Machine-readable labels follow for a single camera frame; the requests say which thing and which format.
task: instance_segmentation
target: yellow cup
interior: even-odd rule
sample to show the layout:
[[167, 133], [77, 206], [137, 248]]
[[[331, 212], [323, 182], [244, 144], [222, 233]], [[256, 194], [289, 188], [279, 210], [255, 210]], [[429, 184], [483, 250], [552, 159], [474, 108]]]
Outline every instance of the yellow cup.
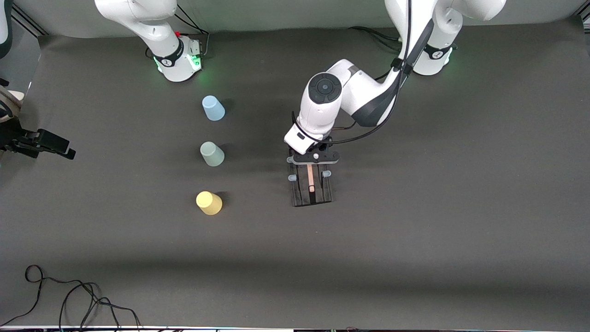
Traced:
[[202, 191], [196, 196], [196, 205], [209, 216], [217, 214], [221, 210], [223, 202], [221, 198], [209, 191]]

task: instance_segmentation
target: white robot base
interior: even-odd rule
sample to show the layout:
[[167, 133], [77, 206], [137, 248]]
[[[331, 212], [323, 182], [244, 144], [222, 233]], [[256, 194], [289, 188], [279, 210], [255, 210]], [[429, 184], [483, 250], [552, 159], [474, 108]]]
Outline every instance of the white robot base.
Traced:
[[198, 40], [192, 40], [186, 36], [178, 38], [183, 44], [183, 52], [172, 67], [166, 67], [156, 57], [154, 61], [158, 70], [172, 82], [182, 82], [190, 79], [196, 72], [202, 69], [201, 47]]

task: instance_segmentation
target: table surface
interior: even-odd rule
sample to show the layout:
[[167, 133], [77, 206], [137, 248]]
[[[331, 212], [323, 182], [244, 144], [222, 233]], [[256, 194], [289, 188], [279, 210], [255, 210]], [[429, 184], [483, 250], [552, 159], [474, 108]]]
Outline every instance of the table surface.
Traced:
[[[588, 330], [583, 37], [579, 18], [465, 27], [439, 75], [410, 77], [387, 126], [336, 148], [335, 201], [306, 208], [291, 207], [283, 135], [330, 63], [388, 68], [364, 32], [215, 34], [183, 83], [138, 38], [43, 39], [22, 121], [78, 154], [2, 160], [0, 317], [30, 307], [36, 263], [97, 282], [145, 325]], [[209, 94], [221, 121], [199, 106]], [[204, 141], [221, 166], [203, 162]], [[218, 215], [195, 205], [202, 190], [223, 198]], [[69, 288], [47, 283], [13, 324], [56, 324]], [[66, 323], [86, 306], [72, 297]], [[102, 310], [93, 324], [112, 321]]]

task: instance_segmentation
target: blue cup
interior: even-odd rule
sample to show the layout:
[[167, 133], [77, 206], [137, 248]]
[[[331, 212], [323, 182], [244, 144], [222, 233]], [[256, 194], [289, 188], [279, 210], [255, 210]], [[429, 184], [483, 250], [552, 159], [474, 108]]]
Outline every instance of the blue cup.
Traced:
[[207, 118], [211, 121], [221, 120], [225, 115], [225, 108], [215, 96], [207, 96], [203, 98], [202, 104]]

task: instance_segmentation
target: gray wall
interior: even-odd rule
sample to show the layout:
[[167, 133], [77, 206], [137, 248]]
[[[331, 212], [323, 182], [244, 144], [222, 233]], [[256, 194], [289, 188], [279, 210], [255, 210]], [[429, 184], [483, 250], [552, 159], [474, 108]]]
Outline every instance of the gray wall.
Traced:
[[41, 50], [37, 39], [15, 22], [12, 32], [12, 47], [8, 55], [0, 59], [0, 77], [10, 82], [9, 90], [26, 92]]
[[[16, 0], [22, 9], [52, 34], [70, 37], [129, 36], [132, 32], [104, 19], [94, 0]], [[391, 27], [383, 0], [178, 0], [204, 29], [216, 31], [276, 30], [285, 28], [345, 28], [351, 25]], [[550, 22], [572, 15], [584, 0], [507, 0], [490, 22], [524, 24]], [[175, 18], [175, 30], [191, 32]]]

